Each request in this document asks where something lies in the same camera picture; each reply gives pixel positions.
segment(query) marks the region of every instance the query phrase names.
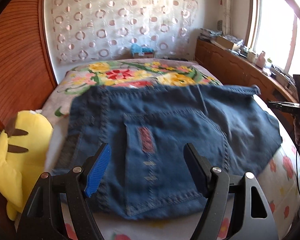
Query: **yellow plush toy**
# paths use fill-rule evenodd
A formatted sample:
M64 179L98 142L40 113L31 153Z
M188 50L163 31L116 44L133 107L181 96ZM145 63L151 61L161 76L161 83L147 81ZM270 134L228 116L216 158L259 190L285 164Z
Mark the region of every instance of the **yellow plush toy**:
M43 115L21 111L0 134L0 192L11 220L22 213L43 172L52 130Z

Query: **silver screw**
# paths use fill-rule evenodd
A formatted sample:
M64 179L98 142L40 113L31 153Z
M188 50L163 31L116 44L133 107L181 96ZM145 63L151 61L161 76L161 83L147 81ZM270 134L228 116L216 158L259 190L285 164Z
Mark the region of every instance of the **silver screw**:
M253 178L254 178L254 175L253 175L253 173L251 173L251 172L247 172L247 173L246 173L246 177L247 177L248 179L253 179Z
M212 171L213 171L214 173L220 173L220 172L221 172L221 168L219 168L219 167L213 167L213 168L212 168Z
M81 167L74 167L72 170L74 173L79 173L80 171L82 171Z
M44 172L44 173L41 174L40 177L41 177L42 179L46 179L48 176L49 176L49 173Z

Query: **ridged blue pad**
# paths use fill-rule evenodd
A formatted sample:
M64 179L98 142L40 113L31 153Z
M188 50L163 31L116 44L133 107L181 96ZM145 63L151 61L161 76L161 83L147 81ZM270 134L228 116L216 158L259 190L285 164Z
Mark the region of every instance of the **ridged blue pad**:
M84 193L87 197L91 197L91 195L97 191L110 158L111 147L107 144L87 176L87 186L84 189Z

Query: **blue denim jeans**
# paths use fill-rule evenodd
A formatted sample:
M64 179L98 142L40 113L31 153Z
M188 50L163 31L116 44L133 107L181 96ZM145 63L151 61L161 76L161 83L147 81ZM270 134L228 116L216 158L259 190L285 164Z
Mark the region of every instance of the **blue denim jeans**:
M258 175L282 143L278 121L253 99L258 88L194 85L140 89L91 87L74 99L68 136L54 174L82 165L103 142L112 158L93 212L161 219L202 211L183 159L192 143L223 170Z

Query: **human hand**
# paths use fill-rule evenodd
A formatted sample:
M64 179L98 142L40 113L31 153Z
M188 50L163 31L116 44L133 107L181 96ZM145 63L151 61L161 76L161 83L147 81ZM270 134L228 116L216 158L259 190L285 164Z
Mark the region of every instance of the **human hand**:
M295 136L296 144L300 146L300 121L297 118L295 118L293 120L293 124L294 124L294 136Z

